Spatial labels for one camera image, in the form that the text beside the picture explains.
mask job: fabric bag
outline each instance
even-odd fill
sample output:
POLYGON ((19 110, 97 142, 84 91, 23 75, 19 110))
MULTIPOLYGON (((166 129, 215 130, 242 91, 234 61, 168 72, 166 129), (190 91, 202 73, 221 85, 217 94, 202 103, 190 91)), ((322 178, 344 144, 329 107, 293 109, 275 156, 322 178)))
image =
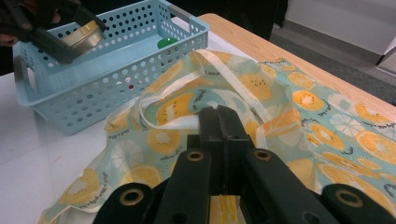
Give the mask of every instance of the fabric bag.
MULTIPOLYGON (((396 216, 395 123, 318 84, 286 60, 256 63, 196 50, 106 120, 106 147, 37 223, 70 209, 96 213, 117 187, 155 187, 172 174, 195 115, 235 110, 256 147, 274 151, 309 189, 344 183, 396 216)), ((234 196, 212 197, 211 223, 238 223, 234 196)))

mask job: table surface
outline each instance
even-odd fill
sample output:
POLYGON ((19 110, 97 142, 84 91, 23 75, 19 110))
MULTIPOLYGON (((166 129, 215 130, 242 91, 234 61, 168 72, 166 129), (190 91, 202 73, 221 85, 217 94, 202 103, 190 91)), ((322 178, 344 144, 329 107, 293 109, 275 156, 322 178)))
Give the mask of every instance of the table surface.
POLYGON ((205 14, 201 16, 200 19, 209 23, 210 30, 213 33, 236 46, 238 49, 241 49, 253 59, 263 62, 272 61, 276 58, 285 58, 312 76, 317 82, 340 91, 357 103, 367 105, 368 108, 375 110, 388 119, 393 121, 396 120, 396 107, 376 98, 372 94, 331 75, 259 36, 224 20, 218 15, 205 14))
MULTIPOLYGON (((283 57, 317 81, 396 120, 396 108, 214 14, 209 48, 256 61, 283 57)), ((71 136, 18 105, 13 74, 0 77, 0 223, 35 223, 106 146, 105 122, 71 136)))

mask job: basket handle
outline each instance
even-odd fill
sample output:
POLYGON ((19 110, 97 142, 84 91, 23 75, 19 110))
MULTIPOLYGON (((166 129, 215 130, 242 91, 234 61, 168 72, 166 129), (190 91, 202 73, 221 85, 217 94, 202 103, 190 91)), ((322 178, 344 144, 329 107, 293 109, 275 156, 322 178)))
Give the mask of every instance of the basket handle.
POLYGON ((175 16, 181 18, 183 21, 189 22, 190 17, 192 16, 190 13, 185 11, 184 9, 177 7, 173 4, 169 5, 169 12, 174 14, 175 16))
MULTIPOLYGON (((26 61, 22 58, 22 56, 14 57, 13 61, 14 61, 15 85, 16 85, 17 93, 18 93, 17 94, 18 102, 20 105, 23 105, 23 106, 31 106, 32 104, 30 104, 30 100, 27 98, 28 93, 25 89, 26 80, 24 77, 29 76, 28 71, 27 71, 26 61)), ((34 78, 34 77, 29 78, 28 85, 30 85, 32 90, 35 91, 36 90, 35 81, 31 80, 31 78, 34 78)))

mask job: white wall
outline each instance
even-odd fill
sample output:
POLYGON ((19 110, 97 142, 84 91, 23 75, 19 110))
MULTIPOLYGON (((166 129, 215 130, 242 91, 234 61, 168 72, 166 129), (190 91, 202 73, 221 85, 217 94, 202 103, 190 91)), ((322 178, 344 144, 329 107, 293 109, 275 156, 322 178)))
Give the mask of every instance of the white wall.
POLYGON ((380 55, 396 46, 396 0, 289 0, 286 20, 380 55))

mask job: gray carpet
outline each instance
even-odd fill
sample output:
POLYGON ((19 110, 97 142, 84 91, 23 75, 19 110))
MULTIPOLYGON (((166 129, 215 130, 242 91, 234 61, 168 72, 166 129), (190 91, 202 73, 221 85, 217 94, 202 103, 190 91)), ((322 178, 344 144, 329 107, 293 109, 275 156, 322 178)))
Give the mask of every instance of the gray carpet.
POLYGON ((344 81, 364 90, 379 99, 392 104, 396 99, 396 87, 371 77, 363 72, 332 60, 313 50, 299 46, 283 37, 272 34, 270 41, 282 49, 297 55, 298 57, 316 65, 317 67, 343 79, 344 81))

